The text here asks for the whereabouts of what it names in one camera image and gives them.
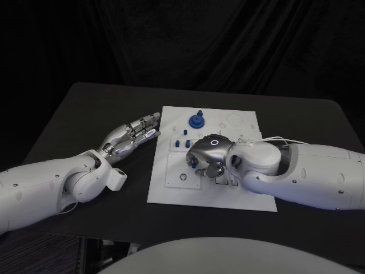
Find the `white circular object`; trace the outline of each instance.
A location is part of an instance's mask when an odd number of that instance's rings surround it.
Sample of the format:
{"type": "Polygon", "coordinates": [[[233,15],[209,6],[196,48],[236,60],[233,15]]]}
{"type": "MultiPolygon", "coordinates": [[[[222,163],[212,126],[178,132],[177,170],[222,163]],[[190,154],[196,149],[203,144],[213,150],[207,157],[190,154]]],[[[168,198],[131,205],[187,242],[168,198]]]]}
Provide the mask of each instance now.
{"type": "Polygon", "coordinates": [[[227,122],[232,126],[239,126],[243,122],[243,119],[237,114],[232,113],[227,116],[227,122]]]}
{"type": "Polygon", "coordinates": [[[357,274],[334,262],[289,247],[223,237],[183,239],[154,245],[115,262],[99,273],[357,274]]]}

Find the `black curtain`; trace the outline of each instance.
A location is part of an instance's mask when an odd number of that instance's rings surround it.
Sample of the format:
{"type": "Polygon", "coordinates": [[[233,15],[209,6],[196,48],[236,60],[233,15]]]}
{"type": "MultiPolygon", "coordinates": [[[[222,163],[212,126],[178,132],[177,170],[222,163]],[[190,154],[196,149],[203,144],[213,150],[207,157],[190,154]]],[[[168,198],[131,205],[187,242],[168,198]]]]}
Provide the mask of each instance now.
{"type": "Polygon", "coordinates": [[[365,0],[0,1],[0,170],[75,82],[327,98],[365,132],[365,0]]]}

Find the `blue object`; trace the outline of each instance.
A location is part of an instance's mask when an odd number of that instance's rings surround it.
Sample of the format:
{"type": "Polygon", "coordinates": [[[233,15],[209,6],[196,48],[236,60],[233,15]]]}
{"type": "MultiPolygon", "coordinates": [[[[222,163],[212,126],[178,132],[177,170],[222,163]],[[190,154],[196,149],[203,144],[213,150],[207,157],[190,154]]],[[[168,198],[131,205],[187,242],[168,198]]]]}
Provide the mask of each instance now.
{"type": "Polygon", "coordinates": [[[188,125],[193,128],[200,128],[204,125],[204,118],[201,117],[201,111],[199,110],[199,112],[196,113],[196,115],[193,115],[188,118],[188,125]]]}

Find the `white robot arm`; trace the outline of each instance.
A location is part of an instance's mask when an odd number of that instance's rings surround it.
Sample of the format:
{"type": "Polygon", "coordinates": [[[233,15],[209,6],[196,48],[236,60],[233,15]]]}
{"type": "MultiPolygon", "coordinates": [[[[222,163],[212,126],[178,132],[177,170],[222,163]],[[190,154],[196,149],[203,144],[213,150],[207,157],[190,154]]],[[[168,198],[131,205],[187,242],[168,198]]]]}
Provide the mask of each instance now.
{"type": "Polygon", "coordinates": [[[199,160],[209,166],[197,175],[216,178],[225,173],[232,185],[256,194],[315,208],[365,209],[365,154],[314,144],[232,143],[212,134],[187,152],[187,164],[199,160]],[[279,162],[288,169],[278,175],[279,162]]]}
{"type": "Polygon", "coordinates": [[[121,125],[106,135],[96,151],[0,173],[0,233],[57,214],[69,204],[88,202],[105,186],[112,191],[119,190],[126,175],[111,165],[142,142],[160,135],[152,129],[158,118],[160,114],[154,113],[121,125]]]}

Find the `white panel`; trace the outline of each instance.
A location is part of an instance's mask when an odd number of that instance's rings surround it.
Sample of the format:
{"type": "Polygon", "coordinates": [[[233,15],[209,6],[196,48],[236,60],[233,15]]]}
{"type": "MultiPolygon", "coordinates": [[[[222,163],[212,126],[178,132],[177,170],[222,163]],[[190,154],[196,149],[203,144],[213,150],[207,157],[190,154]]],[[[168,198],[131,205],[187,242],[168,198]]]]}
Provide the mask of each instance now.
{"type": "Polygon", "coordinates": [[[196,141],[204,135],[220,134],[220,132],[225,132],[226,136],[227,134],[232,134],[232,136],[242,134],[243,138],[248,139],[261,138],[256,116],[252,111],[163,107],[160,132],[161,135],[157,137],[152,160],[151,184],[147,196],[148,203],[276,211],[272,196],[253,194],[242,186],[214,184],[214,180],[204,177],[196,176],[200,180],[200,184],[196,185],[193,183],[181,184],[178,178],[183,172],[191,174],[194,171],[184,162],[188,150],[184,148],[186,139],[196,141]],[[204,125],[201,128],[194,129],[190,127],[187,121],[199,110],[201,110],[204,125]],[[180,140],[178,148],[174,147],[175,140],[180,140]],[[173,171],[167,169],[168,156],[178,157],[175,162],[180,164],[174,165],[175,169],[173,168],[173,171]]]}

